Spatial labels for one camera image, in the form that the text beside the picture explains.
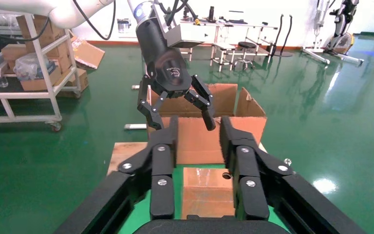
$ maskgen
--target stool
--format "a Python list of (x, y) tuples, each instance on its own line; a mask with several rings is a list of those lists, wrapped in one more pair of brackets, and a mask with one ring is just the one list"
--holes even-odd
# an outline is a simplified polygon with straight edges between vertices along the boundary
[(244, 48), (243, 57), (235, 59), (234, 62), (233, 62), (233, 67), (236, 67), (238, 62), (241, 62), (241, 63), (243, 63), (243, 68), (245, 70), (247, 70), (247, 64), (248, 63), (251, 64), (251, 68), (254, 68), (253, 62), (249, 59), (246, 59), (246, 53), (247, 53), (247, 49), (254, 49), (254, 48), (256, 48), (256, 45), (253, 44), (253, 43), (250, 43), (250, 42), (240, 41), (239, 46)]
[[(217, 51), (221, 51), (221, 55), (219, 58), (215, 57), (217, 55)], [(227, 44), (225, 42), (216, 42), (211, 45), (211, 57), (210, 57), (210, 66), (213, 65), (213, 61), (219, 65), (219, 72), (222, 71), (222, 67), (224, 65), (230, 65), (230, 71), (233, 67), (233, 59), (234, 59), (234, 51), (236, 48), (233, 45)], [(225, 59), (227, 54), (232, 51), (231, 60), (228, 61)]]

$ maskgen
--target white wall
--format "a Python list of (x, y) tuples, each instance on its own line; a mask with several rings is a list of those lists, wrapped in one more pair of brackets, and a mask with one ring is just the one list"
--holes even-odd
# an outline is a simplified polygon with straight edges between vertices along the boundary
[[(114, 25), (114, 31), (112, 33), (111, 41), (137, 41), (135, 35), (136, 21), (132, 17), (130, 8), (128, 7), (126, 0), (116, 0), (116, 18), (131, 18), (132, 27), (131, 32), (128, 34), (120, 34), (117, 30), (117, 24)], [(173, 0), (161, 0), (166, 7), (172, 7)], [(260, 24), (262, 21), (268, 22), (269, 25), (279, 26), (280, 15), (284, 14), (282, 32), (278, 41), (278, 45), (283, 45), (287, 31), (289, 29), (289, 15), (293, 16), (293, 27), (290, 33), (289, 39), (286, 46), (309, 46), (314, 40), (313, 35), (313, 18), (316, 13), (316, 2), (317, 0), (269, 0), (269, 1), (254, 1), (254, 0), (189, 0), (190, 6), (193, 8), (195, 13), (199, 16), (205, 17), (208, 15), (210, 6), (214, 6), (215, 16), (226, 16), (228, 10), (240, 10), (244, 11), (244, 20), (250, 24)], [(336, 0), (332, 9), (339, 8), (342, 0)], [(107, 34), (109, 32), (112, 20), (113, 5), (109, 5), (96, 13), (90, 18), (90, 21), (96, 26), (96, 28), (102, 33)], [(182, 15), (182, 11), (176, 15), (179, 19)], [(324, 27), (321, 30), (320, 38), (325, 42), (335, 30), (334, 16), (325, 18)], [(226, 36), (227, 28), (221, 31), (221, 36)], [(245, 27), (229, 28), (228, 38), (226, 42), (237, 43), (238, 41), (244, 40), (246, 34)], [(214, 38), (214, 27), (208, 27), (209, 41), (212, 42)], [(374, 0), (362, 0), (357, 9), (355, 19), (349, 29), (350, 33), (360, 33), (362, 31), (374, 32)], [(88, 25), (83, 23), (77, 28), (73, 29), (73, 32), (86, 40), (102, 40)], [(252, 37), (257, 38), (257, 29), (253, 29)], [(268, 40), (273, 41), (276, 38), (277, 31), (272, 29), (266, 29), (263, 32), (264, 36), (267, 36)]]

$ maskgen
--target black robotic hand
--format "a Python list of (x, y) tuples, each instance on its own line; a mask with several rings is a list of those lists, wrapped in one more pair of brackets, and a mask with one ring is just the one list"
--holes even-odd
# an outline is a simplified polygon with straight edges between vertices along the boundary
[[(158, 110), (164, 100), (184, 96), (201, 110), (206, 128), (213, 130), (216, 127), (213, 95), (197, 75), (188, 74), (180, 50), (167, 47), (157, 18), (139, 24), (136, 33), (147, 65), (147, 74), (140, 82), (137, 109), (146, 116), (148, 126), (156, 130), (163, 129)], [(147, 102), (148, 85), (160, 96), (153, 106)]]

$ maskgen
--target plastic bag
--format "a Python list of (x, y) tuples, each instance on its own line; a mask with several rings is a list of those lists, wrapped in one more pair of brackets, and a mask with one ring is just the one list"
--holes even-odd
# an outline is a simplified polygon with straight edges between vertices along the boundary
[[(44, 55), (45, 65), (49, 67), (49, 60)], [(39, 79), (37, 74), (41, 70), (36, 53), (30, 53), (15, 61), (14, 72), (19, 80)]]

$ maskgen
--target red trim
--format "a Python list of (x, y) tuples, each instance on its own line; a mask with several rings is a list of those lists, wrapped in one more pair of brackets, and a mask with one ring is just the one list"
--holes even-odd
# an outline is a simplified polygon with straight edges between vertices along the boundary
[[(110, 41), (110, 40), (88, 40), (89, 44), (92, 45), (139, 45), (137, 41)], [(199, 46), (211, 46), (211, 43), (203, 43)], [(300, 50), (301, 46), (285, 46), (285, 50)]]

